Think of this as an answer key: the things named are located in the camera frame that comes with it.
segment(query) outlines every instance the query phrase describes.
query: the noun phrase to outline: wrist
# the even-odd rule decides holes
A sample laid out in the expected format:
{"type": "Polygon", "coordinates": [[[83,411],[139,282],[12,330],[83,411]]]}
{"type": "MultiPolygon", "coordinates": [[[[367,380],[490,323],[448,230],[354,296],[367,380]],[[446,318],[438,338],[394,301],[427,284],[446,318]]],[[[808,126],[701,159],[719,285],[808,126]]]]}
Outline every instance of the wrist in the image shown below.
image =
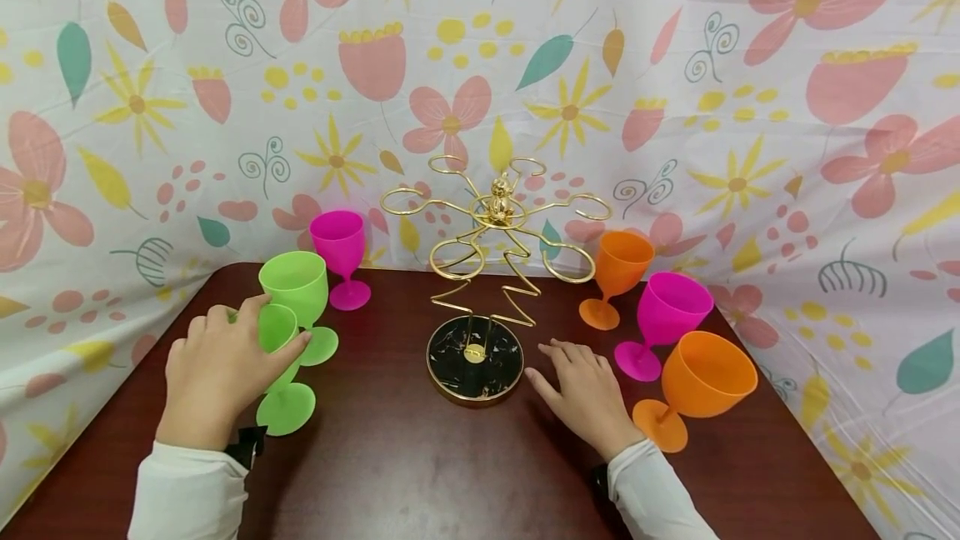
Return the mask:
{"type": "Polygon", "coordinates": [[[610,463],[619,453],[646,439],[646,435],[640,432],[639,428],[634,426],[632,421],[627,420],[604,433],[604,435],[597,440],[594,449],[600,454],[600,458],[602,458],[605,463],[610,463]]]}
{"type": "Polygon", "coordinates": [[[221,452],[227,449],[233,423],[229,417],[210,417],[168,405],[160,417],[156,440],[168,446],[221,452]]]}

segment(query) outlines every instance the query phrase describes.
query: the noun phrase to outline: black marble base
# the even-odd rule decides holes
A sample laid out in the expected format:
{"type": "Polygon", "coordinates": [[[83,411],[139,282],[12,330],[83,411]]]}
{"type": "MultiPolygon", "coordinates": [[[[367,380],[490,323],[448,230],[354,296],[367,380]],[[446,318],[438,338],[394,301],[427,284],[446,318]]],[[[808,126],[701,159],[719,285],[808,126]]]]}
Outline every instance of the black marble base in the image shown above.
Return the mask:
{"type": "Polygon", "coordinates": [[[523,375],[523,349],[506,326],[481,315],[450,319],[430,337],[427,368],[440,390],[455,402],[484,407],[504,399],[523,375]],[[465,355],[468,345],[486,351],[465,355]]]}

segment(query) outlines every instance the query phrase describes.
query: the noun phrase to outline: orange wine glass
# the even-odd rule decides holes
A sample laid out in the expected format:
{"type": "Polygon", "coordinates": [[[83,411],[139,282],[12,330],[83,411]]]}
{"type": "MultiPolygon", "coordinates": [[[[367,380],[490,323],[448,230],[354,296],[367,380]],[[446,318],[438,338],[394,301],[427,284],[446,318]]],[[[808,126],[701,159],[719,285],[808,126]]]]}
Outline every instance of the orange wine glass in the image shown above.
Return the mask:
{"type": "Polygon", "coordinates": [[[666,402],[642,400],[633,406],[633,424],[665,453],[688,443],[688,418],[715,418],[757,389],[757,369],[737,345],[716,333],[684,334],[663,365],[666,402]]]}
{"type": "Polygon", "coordinates": [[[620,325],[620,313],[610,304],[613,296],[629,293],[643,279],[654,260],[654,245],[632,232],[606,232],[600,237],[593,279],[602,298],[580,302],[580,318],[597,330],[613,330],[620,325]]]}

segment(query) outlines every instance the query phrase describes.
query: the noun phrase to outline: wine glass stem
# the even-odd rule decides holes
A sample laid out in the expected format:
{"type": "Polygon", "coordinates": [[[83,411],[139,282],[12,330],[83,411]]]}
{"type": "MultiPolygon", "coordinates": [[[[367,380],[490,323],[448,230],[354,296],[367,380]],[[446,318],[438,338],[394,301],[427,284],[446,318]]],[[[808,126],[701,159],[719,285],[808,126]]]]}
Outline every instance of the wine glass stem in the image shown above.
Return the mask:
{"type": "Polygon", "coordinates": [[[668,420],[668,418],[670,418],[670,416],[673,414],[674,414],[673,407],[667,406],[665,412],[663,412],[663,415],[657,418],[657,425],[663,424],[663,422],[668,420]]]}

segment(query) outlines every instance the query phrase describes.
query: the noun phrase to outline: hand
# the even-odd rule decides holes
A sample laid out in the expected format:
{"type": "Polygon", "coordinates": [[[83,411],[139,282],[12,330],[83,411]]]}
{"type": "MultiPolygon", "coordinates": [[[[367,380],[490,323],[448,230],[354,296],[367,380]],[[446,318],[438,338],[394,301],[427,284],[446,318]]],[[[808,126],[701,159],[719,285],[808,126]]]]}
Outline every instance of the hand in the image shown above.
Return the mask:
{"type": "Polygon", "coordinates": [[[594,355],[589,346],[556,339],[537,348],[552,359],[560,392],[536,369],[527,368],[527,378],[557,418],[605,462],[646,439],[627,415],[617,378],[605,357],[594,355]]]}
{"type": "Polygon", "coordinates": [[[229,444],[236,418],[271,383],[297,361],[310,340],[303,332],[276,352],[258,341],[260,308],[266,294],[248,298],[235,313],[223,305],[190,322],[186,338],[167,357],[167,405],[157,427],[157,441],[209,451],[229,444]]]}

